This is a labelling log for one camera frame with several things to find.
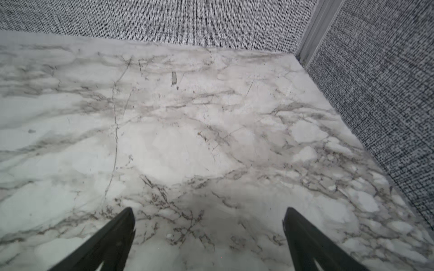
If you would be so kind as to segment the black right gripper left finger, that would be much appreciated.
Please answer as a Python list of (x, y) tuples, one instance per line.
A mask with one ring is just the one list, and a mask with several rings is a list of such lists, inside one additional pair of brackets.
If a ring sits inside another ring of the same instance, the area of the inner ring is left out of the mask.
[(135, 217), (125, 208), (52, 271), (122, 271), (135, 236)]

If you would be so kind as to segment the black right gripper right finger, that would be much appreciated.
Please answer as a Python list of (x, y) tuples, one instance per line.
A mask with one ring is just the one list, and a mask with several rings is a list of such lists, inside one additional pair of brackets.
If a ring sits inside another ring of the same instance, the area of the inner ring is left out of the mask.
[(283, 229), (297, 271), (367, 270), (292, 207), (287, 208)]

